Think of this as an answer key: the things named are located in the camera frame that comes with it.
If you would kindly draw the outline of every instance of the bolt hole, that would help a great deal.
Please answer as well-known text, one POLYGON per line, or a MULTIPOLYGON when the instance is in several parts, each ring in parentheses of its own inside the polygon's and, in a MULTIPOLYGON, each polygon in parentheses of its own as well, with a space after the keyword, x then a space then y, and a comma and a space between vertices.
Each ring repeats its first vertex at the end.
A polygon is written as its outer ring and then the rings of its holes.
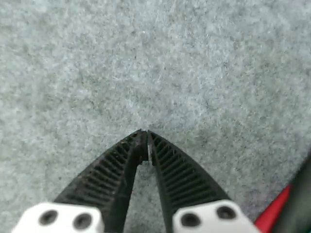
POLYGON ((217 215, 221 219, 234 219, 237 215, 233 209, 228 206, 222 206, 217 209, 217 215))
POLYGON ((41 223, 41 225, 46 226, 54 223, 56 218, 57 212, 55 210, 49 210, 41 215, 39 222, 41 223))
POLYGON ((185 227, 196 227, 201 224, 201 220, 196 214, 188 213, 181 217, 181 224, 185 227))
POLYGON ((92 222, 92 217, 89 214, 80 214, 78 215, 74 222, 73 225, 76 229, 78 230, 84 230, 87 227, 89 227, 89 225, 91 225, 92 222))

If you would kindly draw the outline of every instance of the screw hole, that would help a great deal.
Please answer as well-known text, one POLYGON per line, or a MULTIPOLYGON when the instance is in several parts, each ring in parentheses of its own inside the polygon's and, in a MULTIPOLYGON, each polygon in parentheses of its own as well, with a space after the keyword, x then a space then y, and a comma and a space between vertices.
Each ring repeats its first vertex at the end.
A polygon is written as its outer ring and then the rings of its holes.
POLYGON ((49 210, 41 215, 39 222, 41 223, 41 225, 46 226, 54 223, 56 218, 57 212, 55 210, 49 210))
POLYGON ((196 227, 201 224, 201 220, 196 214, 188 213, 181 217, 181 224, 185 227, 196 227))
POLYGON ((237 215, 233 209, 228 206, 222 206, 217 209, 217 215, 221 219, 234 219, 237 215))
POLYGON ((73 225, 76 229, 78 230, 84 230, 87 227, 89 227, 89 225, 91 225, 92 222, 92 217, 89 214, 80 214, 78 215, 74 222, 73 225))

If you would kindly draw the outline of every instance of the red plastic part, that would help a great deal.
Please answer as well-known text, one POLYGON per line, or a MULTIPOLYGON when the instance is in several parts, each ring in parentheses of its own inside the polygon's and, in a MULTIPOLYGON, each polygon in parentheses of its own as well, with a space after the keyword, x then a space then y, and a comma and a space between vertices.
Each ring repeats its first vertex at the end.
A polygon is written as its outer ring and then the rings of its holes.
POLYGON ((274 223, 281 213, 281 210, 286 203, 290 195, 290 186, 287 186, 283 191, 278 195, 278 197, 265 209, 264 212, 257 218, 255 225, 263 233, 269 233, 274 223))

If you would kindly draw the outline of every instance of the ribbed gripper pad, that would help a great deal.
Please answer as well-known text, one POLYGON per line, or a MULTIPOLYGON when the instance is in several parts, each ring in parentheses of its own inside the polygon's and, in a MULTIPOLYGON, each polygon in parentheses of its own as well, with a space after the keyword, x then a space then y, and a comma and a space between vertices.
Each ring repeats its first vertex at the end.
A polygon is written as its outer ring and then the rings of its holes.
POLYGON ((150 131, 148 143, 168 233, 173 231, 172 217, 179 208, 229 199, 200 165, 172 143, 150 131))
POLYGON ((55 202, 97 207, 105 232, 122 232, 137 166, 148 160, 147 133, 137 131, 104 152, 55 202))

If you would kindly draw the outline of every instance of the carpet floor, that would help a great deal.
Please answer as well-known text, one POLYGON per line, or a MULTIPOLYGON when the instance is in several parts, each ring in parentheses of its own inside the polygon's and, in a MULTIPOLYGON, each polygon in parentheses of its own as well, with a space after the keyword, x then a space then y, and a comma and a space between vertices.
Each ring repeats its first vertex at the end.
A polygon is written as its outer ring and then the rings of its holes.
MULTIPOLYGON (((0 231, 140 128, 254 220, 310 148, 310 21, 307 0, 2 0, 0 231)), ((125 232, 164 232, 148 163, 125 232)))

